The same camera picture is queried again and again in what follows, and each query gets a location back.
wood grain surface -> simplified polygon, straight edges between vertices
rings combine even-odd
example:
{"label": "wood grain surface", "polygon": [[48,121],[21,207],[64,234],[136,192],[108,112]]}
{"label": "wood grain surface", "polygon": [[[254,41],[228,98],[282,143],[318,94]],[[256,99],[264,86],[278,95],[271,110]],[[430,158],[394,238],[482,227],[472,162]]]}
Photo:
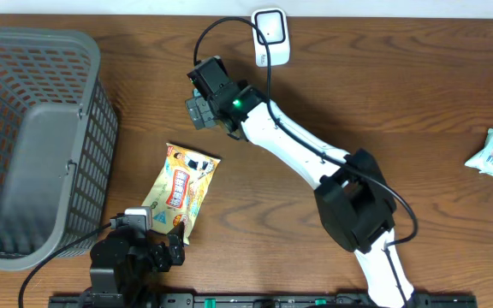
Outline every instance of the wood grain surface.
{"label": "wood grain surface", "polygon": [[[223,159],[187,261],[160,276],[199,293],[335,293],[366,288],[353,254],[325,233],[310,187],[268,151],[218,130],[196,131],[184,107],[193,45],[212,17],[0,15],[0,26],[75,29],[96,39],[121,114],[104,220],[139,205],[163,167],[165,142]],[[273,70],[273,98],[325,141],[378,160],[411,204],[419,236],[398,248],[410,282],[473,293],[493,307],[493,178],[464,162],[493,127],[493,21],[290,18],[292,56]],[[236,79],[264,89],[252,32],[228,23],[199,57],[221,55]],[[411,231],[403,209],[399,236]],[[50,262],[27,307],[90,286],[87,256]],[[27,271],[0,271],[0,307],[16,306]]]}

black bracket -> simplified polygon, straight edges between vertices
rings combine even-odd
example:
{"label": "black bracket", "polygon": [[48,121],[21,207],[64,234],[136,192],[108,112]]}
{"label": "black bracket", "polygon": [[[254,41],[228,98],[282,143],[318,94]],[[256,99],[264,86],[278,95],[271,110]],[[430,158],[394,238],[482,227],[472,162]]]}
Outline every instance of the black bracket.
{"label": "black bracket", "polygon": [[114,231],[91,249],[91,298],[97,307],[128,307],[146,302],[144,279],[182,265],[184,223],[168,234],[169,246],[155,243],[146,230],[148,216],[119,216],[111,220]]}
{"label": "black bracket", "polygon": [[[347,165],[385,183],[376,160],[367,151],[361,149],[347,156],[346,161]],[[395,225],[393,196],[344,168],[321,179],[315,199],[324,229],[348,252],[369,252],[372,243]]]}
{"label": "black bracket", "polygon": [[186,101],[187,112],[196,129],[220,125],[229,137],[245,139],[241,122],[266,96],[245,80],[233,82],[222,59],[205,59],[187,74],[195,86],[193,98]]}

robotic arm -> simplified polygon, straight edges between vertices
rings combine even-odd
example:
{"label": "robotic arm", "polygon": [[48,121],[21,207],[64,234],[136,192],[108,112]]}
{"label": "robotic arm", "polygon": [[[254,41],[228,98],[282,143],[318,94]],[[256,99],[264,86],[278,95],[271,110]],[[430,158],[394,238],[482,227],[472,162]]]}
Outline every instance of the robotic arm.
{"label": "robotic arm", "polygon": [[[265,148],[296,171],[313,188],[326,231],[342,248],[354,252],[359,260],[371,299],[380,306],[404,306],[384,252],[385,245],[395,237],[393,197],[381,187],[324,161],[283,132],[274,117],[305,143],[384,183],[375,159],[364,150],[350,155],[324,143],[285,116],[273,101],[270,102],[272,117],[265,95],[245,81],[233,82],[219,57],[204,60],[188,77],[197,90],[194,92],[197,95],[186,101],[195,127],[201,129],[219,124],[230,137]],[[405,277],[395,247],[389,247],[389,252],[402,291],[409,300],[413,286]]]}

basket mesh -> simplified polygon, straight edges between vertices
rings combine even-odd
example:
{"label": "basket mesh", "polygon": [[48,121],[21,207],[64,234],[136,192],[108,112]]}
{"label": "basket mesh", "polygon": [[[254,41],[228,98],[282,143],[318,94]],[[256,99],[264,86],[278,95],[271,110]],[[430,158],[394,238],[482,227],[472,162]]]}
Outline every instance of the basket mesh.
{"label": "basket mesh", "polygon": [[[88,124],[74,178],[74,189],[64,236],[59,246],[95,229],[101,217],[111,158],[117,134],[116,114],[100,81],[84,93],[91,59],[77,44],[0,44],[0,195],[9,171],[21,122],[36,104],[78,104],[91,95],[86,110]],[[31,243],[31,251],[0,245],[0,258],[18,258],[39,248],[45,239]],[[65,256],[84,253],[94,240],[81,243]]]}

green connector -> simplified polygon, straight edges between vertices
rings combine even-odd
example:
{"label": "green connector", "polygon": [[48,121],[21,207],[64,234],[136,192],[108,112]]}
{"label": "green connector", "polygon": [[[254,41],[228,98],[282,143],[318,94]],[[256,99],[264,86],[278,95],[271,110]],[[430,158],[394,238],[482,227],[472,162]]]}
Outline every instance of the green connector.
{"label": "green connector", "polygon": [[216,308],[215,299],[205,299],[205,308]]}

